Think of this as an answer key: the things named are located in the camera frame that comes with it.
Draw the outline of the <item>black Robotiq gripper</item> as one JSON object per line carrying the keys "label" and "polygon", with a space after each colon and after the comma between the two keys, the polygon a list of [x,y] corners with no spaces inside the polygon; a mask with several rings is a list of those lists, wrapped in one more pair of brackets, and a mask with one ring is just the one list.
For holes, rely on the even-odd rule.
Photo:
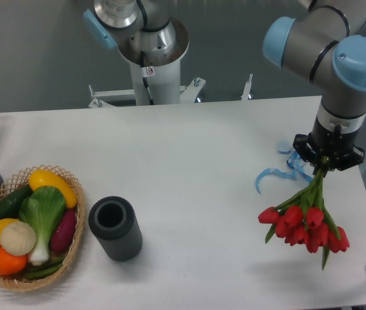
{"label": "black Robotiq gripper", "polygon": [[313,167],[313,174],[317,173],[322,156],[327,157],[323,176],[334,170],[344,171],[363,163],[365,150],[354,144],[359,130],[343,131],[339,125],[332,130],[326,129],[316,119],[310,134],[295,135],[293,147],[300,158]]}

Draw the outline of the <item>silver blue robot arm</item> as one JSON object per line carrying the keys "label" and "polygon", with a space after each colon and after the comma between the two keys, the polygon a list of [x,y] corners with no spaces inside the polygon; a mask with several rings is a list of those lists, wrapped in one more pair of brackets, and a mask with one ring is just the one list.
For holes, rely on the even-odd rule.
{"label": "silver blue robot arm", "polygon": [[[165,1],[95,1],[83,14],[89,32],[129,63],[136,103],[183,102],[180,60],[189,40]],[[316,172],[351,168],[364,159],[354,140],[366,116],[366,1],[311,1],[302,21],[277,19],[263,54],[279,68],[306,78],[323,95],[311,133],[293,146]]]}

